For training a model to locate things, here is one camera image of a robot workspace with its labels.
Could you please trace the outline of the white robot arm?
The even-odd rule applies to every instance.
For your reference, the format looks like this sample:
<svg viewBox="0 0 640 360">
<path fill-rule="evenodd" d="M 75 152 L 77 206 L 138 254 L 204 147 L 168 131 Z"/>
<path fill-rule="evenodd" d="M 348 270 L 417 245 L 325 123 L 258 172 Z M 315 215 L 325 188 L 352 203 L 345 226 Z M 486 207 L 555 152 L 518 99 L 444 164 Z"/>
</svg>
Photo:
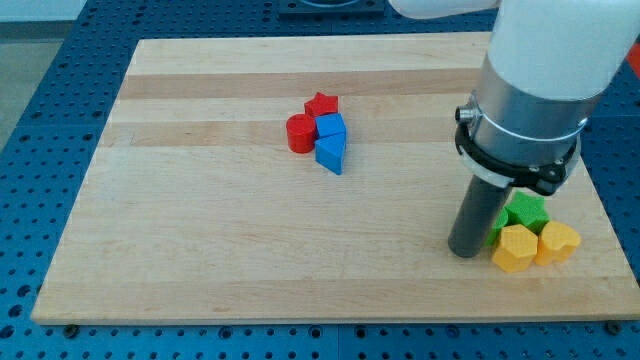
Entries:
<svg viewBox="0 0 640 360">
<path fill-rule="evenodd" d="M 433 19 L 496 8 L 477 86 L 455 112 L 471 190 L 551 195 L 580 152 L 580 134 L 639 34 L 639 0 L 391 0 Z"/>
</svg>

